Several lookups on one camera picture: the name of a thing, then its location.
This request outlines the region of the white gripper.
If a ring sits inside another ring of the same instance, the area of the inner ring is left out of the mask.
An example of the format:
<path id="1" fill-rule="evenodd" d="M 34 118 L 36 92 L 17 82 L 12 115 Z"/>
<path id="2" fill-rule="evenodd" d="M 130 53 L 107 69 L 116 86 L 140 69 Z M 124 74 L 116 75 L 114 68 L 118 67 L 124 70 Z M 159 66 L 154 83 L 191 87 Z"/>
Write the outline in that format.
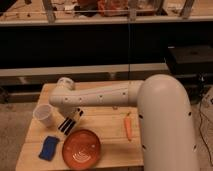
<path id="1" fill-rule="evenodd" d="M 69 125 L 68 122 L 72 122 L 65 131 L 65 135 L 68 135 L 70 133 L 71 129 L 75 126 L 75 124 L 80 120 L 80 117 L 84 114 L 83 110 L 79 107 L 61 108 L 59 112 L 64 117 L 64 121 L 60 124 L 58 130 L 64 132 L 67 127 L 66 125 Z"/>

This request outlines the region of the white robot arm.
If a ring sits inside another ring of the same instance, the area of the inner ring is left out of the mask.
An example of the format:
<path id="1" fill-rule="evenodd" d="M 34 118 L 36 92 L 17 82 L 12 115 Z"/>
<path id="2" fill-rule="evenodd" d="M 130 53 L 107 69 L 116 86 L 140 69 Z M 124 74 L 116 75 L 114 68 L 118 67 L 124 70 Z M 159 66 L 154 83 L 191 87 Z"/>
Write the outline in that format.
<path id="1" fill-rule="evenodd" d="M 135 107 L 145 171 L 200 171 L 190 100 L 184 86 L 170 75 L 82 90 L 62 77 L 49 103 L 57 108 Z"/>

